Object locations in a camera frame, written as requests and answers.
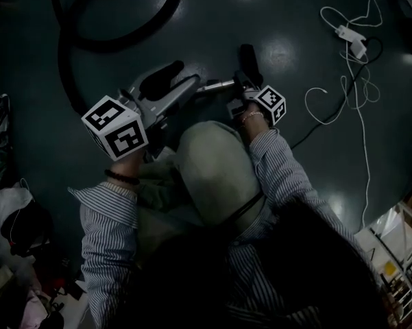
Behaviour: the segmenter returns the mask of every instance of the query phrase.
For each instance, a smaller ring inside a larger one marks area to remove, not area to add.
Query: white cube
[[[82,121],[96,144],[113,160],[148,144],[140,115],[109,96],[96,103]]]
[[[285,98],[272,87],[267,85],[255,97],[254,100],[268,113],[271,125],[277,124],[287,113],[287,102]]]

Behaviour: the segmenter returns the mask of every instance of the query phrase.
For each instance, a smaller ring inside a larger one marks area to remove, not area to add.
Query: black cable
[[[350,95],[350,93],[352,92],[352,89],[354,88],[354,85],[356,83],[356,80],[358,79],[358,76],[360,75],[361,71],[364,69],[364,67],[368,66],[369,64],[375,62],[377,59],[379,59],[379,57],[381,57],[381,55],[383,54],[384,51],[384,46],[383,46],[383,42],[381,41],[381,39],[372,36],[371,38],[368,38],[367,40],[365,40],[365,42],[363,42],[366,46],[369,44],[369,42],[371,42],[372,40],[375,40],[377,42],[379,42],[380,45],[380,51],[378,52],[378,55],[376,55],[375,58],[372,58],[371,60],[369,60],[368,63],[361,65],[361,67],[359,68],[358,72],[356,73],[356,75],[354,76],[352,82],[349,85],[349,89],[346,93],[346,97],[348,97]],[[339,104],[338,108],[335,110],[335,112],[333,112],[330,116],[328,116],[327,118],[325,118],[322,122],[327,122],[329,120],[331,120],[334,116],[336,116],[338,114],[339,111],[341,111],[341,108],[343,107],[343,103],[344,103],[345,99]],[[301,140],[299,140],[296,144],[294,144],[293,146],[291,146],[291,149],[295,149],[298,145],[302,144],[318,127],[322,126],[321,123],[317,123],[315,125],[315,127],[313,127],[308,134],[306,134]]]
[[[79,11],[90,0],[75,0],[66,12],[62,9],[60,0],[51,1],[53,11],[61,26],[58,41],[58,70],[60,78],[71,106],[80,116],[87,112],[88,107],[80,96],[71,70],[71,46],[75,45],[81,49],[94,52],[110,52],[135,45],[160,29],[171,18],[180,4],[180,0],[166,0],[165,4],[152,19],[133,32],[109,40],[93,40],[80,36],[75,26],[75,20]]]
[[[358,79],[358,76],[360,75],[361,71],[364,69],[365,66],[368,66],[369,64],[375,62],[377,59],[379,59],[379,57],[381,57],[381,55],[383,54],[384,51],[384,45],[383,42],[381,41],[381,39],[372,36],[371,38],[368,38],[365,42],[363,42],[363,44],[365,44],[365,46],[367,46],[369,44],[369,42],[371,42],[372,40],[378,41],[379,45],[380,45],[380,51],[378,52],[378,55],[376,55],[374,58],[372,58],[371,60],[369,60],[368,63],[361,65],[360,69],[358,70],[358,72],[356,73],[356,75],[354,76],[351,84],[349,85],[349,89],[346,93],[346,97],[349,96],[349,94],[352,92],[352,89],[356,83],[356,80]],[[337,115],[337,113],[341,110],[341,107],[343,106],[343,101],[339,104],[338,108],[335,110],[335,112],[333,112],[329,117],[327,117],[326,119],[324,119],[323,122],[327,122],[329,121],[331,118],[333,118],[335,115]],[[291,149],[296,148],[298,145],[302,144],[318,127],[320,127],[322,124],[318,123],[315,127],[313,127],[307,135],[305,135],[301,140],[299,140],[296,144],[294,144]],[[230,215],[230,217],[228,217],[222,224],[221,226],[228,226],[231,223],[234,223],[240,216],[242,216],[244,213],[246,213],[261,197],[263,196],[263,193],[260,192],[258,193],[256,196],[254,196],[253,198],[251,198],[251,200],[249,202],[247,202],[244,206],[242,206],[240,209],[238,209],[237,211],[235,211],[234,213],[232,213]]]

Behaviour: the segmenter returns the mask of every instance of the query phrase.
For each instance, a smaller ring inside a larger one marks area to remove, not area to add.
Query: dark hair
[[[301,202],[273,213],[279,222],[254,246],[290,313],[314,306],[323,328],[389,327],[374,274],[349,242]],[[136,279],[122,313],[147,327],[230,324],[234,319],[224,302],[232,237],[227,229],[201,228],[162,245]],[[291,327],[279,318],[274,326]],[[239,322],[238,327],[250,326]]]

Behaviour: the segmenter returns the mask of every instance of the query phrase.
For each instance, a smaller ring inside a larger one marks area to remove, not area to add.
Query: shirt cuff
[[[94,188],[68,189],[79,202],[118,223],[137,229],[136,195],[120,186],[103,182]]]
[[[265,153],[268,151],[269,147],[277,140],[279,136],[279,131],[276,128],[271,128],[268,132],[263,132],[259,134],[250,144],[250,153],[252,156],[253,163],[256,165]]]

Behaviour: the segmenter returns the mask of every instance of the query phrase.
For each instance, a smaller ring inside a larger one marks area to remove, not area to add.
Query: dark green floor
[[[164,0],[96,0],[81,20],[94,38],[124,34],[156,13]],[[64,94],[56,64],[58,24],[50,0],[3,0],[0,6],[0,92],[12,102],[14,159],[36,199],[55,223],[56,240],[79,263],[82,230],[78,204],[67,193],[103,179],[110,164],[91,141]],[[378,103],[362,110],[372,182],[366,220],[383,214],[412,178],[412,56],[404,45],[394,6],[378,0],[384,24],[360,29],[385,45],[371,66],[381,90]],[[367,0],[182,0],[174,17],[136,47],[98,55],[73,50],[73,71],[89,105],[159,64],[182,60],[184,74],[227,79],[238,68],[237,47],[254,45],[265,84],[287,99],[279,123],[292,144],[315,125],[304,107],[314,86],[329,95],[312,101],[321,117],[341,100],[339,78],[347,74],[338,52],[343,43],[319,18],[322,6],[345,15],[365,14]],[[376,9],[371,11],[377,21]],[[221,111],[220,101],[214,105]],[[352,230],[359,228],[367,182],[362,131],[356,111],[346,109],[333,125],[319,128],[295,150],[313,185]]]

